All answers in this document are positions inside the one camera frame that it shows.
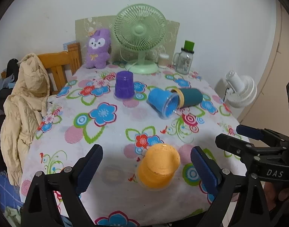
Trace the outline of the person's hand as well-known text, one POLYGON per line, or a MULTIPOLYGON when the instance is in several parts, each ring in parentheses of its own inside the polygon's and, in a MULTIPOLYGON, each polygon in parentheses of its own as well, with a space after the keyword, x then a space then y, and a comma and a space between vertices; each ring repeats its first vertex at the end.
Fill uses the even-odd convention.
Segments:
POLYGON ((263 187, 267 207, 272 219, 278 214, 289 214, 289 187, 266 182, 263 187))

